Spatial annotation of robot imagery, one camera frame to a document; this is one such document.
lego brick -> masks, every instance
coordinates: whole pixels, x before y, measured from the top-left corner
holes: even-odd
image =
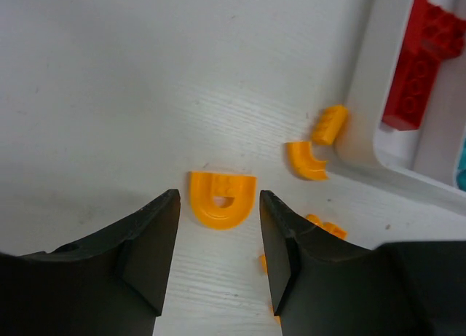
[[[277,322],[277,324],[281,325],[282,324],[282,319],[279,316],[275,315],[273,306],[270,306],[270,311],[272,312],[272,315],[273,315],[275,321]]]
[[[323,228],[323,223],[322,223],[322,221],[321,221],[320,218],[317,217],[315,214],[308,214],[308,215],[306,216],[306,219],[307,219],[309,222],[313,223],[314,225],[317,225],[318,227]]]
[[[290,165],[298,176],[312,181],[328,179],[327,172],[325,172],[327,161],[314,157],[310,141],[292,141],[286,145]]]
[[[342,105],[325,109],[312,132],[312,141],[317,144],[332,145],[347,116],[348,110]]]
[[[441,60],[421,48],[398,61],[382,121],[397,130],[417,130],[424,117]]]
[[[414,0],[403,40],[403,48],[413,54],[416,54],[421,47],[422,25],[426,12],[427,0]]]
[[[256,177],[211,172],[191,172],[191,207],[205,226],[226,230],[240,225],[256,199]],[[223,204],[215,203],[223,198]]]
[[[331,222],[324,223],[323,229],[342,240],[344,240],[347,237],[347,232],[341,229],[338,225],[334,223],[331,223]]]
[[[439,6],[427,4],[422,24],[422,46],[440,59],[455,58],[465,47],[466,21]]]
[[[267,271],[267,260],[265,258],[265,254],[259,256],[259,260],[261,261],[262,270],[264,273],[268,274],[269,272]]]

red lego brick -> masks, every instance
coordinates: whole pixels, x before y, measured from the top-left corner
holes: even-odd
[[[427,0],[414,0],[403,40],[403,48],[414,54],[421,47],[422,25],[424,24],[426,12]]]
[[[440,59],[455,58],[465,47],[466,22],[439,6],[427,4],[422,46]]]
[[[421,48],[402,52],[382,121],[397,130],[417,130],[424,117],[441,60]]]

orange lego piece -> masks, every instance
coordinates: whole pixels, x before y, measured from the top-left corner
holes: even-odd
[[[330,222],[324,223],[323,229],[342,240],[344,240],[347,237],[347,232],[345,232],[343,229],[341,229],[338,225],[334,223],[330,223]]]
[[[317,144],[332,145],[347,116],[348,109],[342,105],[325,109],[319,123],[314,128],[312,141]]]
[[[267,261],[265,259],[265,254],[259,256],[259,259],[261,260],[261,265],[262,269],[264,270],[264,273],[269,274],[269,272],[267,271]]]
[[[207,227],[225,230],[244,221],[256,199],[256,177],[222,173],[191,172],[191,207]],[[214,198],[223,197],[219,206]]]
[[[276,316],[275,313],[274,313],[274,307],[271,305],[270,306],[270,311],[272,312],[272,315],[274,316],[274,319],[275,321],[277,322],[277,324],[279,324],[280,326],[282,325],[282,319],[280,319],[279,316]]]
[[[288,158],[298,175],[313,181],[328,179],[325,172],[327,161],[317,160],[312,154],[310,141],[294,141],[287,144]]]
[[[320,218],[317,217],[315,214],[308,214],[308,215],[306,216],[306,219],[307,219],[309,222],[311,222],[311,223],[317,225],[318,227],[323,228],[323,223],[322,223],[322,221],[321,221]]]

white container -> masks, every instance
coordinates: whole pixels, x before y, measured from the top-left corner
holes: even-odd
[[[466,0],[430,0],[466,18]],[[466,54],[442,62],[421,129],[381,123],[413,0],[374,0],[336,142],[340,158],[376,185],[466,215],[455,176],[466,126]]]

white table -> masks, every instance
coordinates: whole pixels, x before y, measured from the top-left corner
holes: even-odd
[[[190,170],[253,174],[368,248],[464,238],[461,216],[285,165],[283,144],[344,100],[370,3],[0,0],[0,250],[52,251],[177,187],[155,334],[271,336],[257,201],[236,229],[202,227]]]

